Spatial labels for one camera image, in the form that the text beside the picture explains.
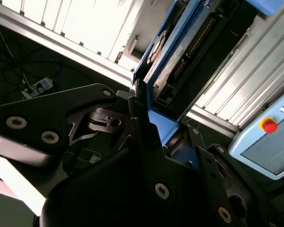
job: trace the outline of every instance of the light blue control panel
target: light blue control panel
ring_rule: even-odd
[[[278,124],[273,133],[266,133],[259,127],[267,117]],[[235,159],[273,180],[284,176],[284,95],[241,132],[229,152]]]

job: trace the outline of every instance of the mounting hole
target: mounting hole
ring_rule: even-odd
[[[103,89],[102,91],[103,91],[104,95],[106,95],[106,96],[112,95],[112,93],[110,93],[110,91],[107,91],[106,89]]]
[[[119,126],[121,124],[121,121],[119,120],[119,119],[114,119],[114,120],[112,120],[112,122],[110,123],[110,125],[112,126],[112,127],[117,127],[117,126]]]
[[[243,199],[240,196],[234,194],[231,195],[228,200],[235,215],[237,215],[238,218],[245,218],[247,215],[247,208]]]
[[[23,129],[27,126],[27,121],[23,117],[18,116],[9,117],[5,123],[12,129]]]
[[[210,163],[210,164],[213,163],[213,162],[210,160],[210,158],[206,158],[206,160],[207,160],[207,162]]]
[[[41,134],[41,139],[44,143],[54,144],[59,141],[59,136],[53,131],[45,131]]]
[[[210,172],[210,176],[212,176],[213,178],[217,178],[217,175],[214,174],[213,172]]]

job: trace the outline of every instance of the red emergency stop button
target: red emergency stop button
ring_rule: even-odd
[[[275,122],[273,122],[272,120],[269,120],[269,121],[265,121],[262,124],[262,128],[267,133],[273,133],[274,131],[277,130],[278,125]]]
[[[259,127],[267,133],[273,133],[278,129],[278,124],[272,117],[266,117],[260,121]]]

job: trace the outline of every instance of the screw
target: screw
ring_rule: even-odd
[[[224,207],[219,207],[218,212],[220,217],[226,222],[231,223],[231,215]]]
[[[9,117],[5,123],[12,129],[23,129],[27,126],[27,121],[23,117],[18,116]]]
[[[192,129],[192,130],[193,130],[194,134],[199,135],[199,132],[198,132],[197,129]]]
[[[218,151],[222,154],[224,154],[224,149],[223,148],[220,148],[220,147],[217,147]]]
[[[107,91],[107,90],[105,90],[105,89],[103,89],[103,93],[104,93],[104,95],[106,95],[106,96],[111,96],[111,95],[112,95],[112,93],[110,93],[109,91]]]
[[[169,190],[161,183],[155,185],[156,194],[163,200],[169,197]]]
[[[189,166],[193,166],[193,162],[190,161],[190,160],[188,162],[186,162],[186,164],[189,165]]]
[[[271,221],[269,222],[269,226],[270,227],[276,227],[276,225],[274,223],[272,223]]]
[[[59,136],[53,131],[45,131],[41,134],[41,139],[44,143],[54,144],[59,141]]]

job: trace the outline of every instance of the power strip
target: power strip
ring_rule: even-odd
[[[40,95],[41,93],[51,89],[53,87],[53,81],[48,77],[40,80],[39,82],[33,84],[30,88],[26,88],[21,93],[25,98],[31,99]]]

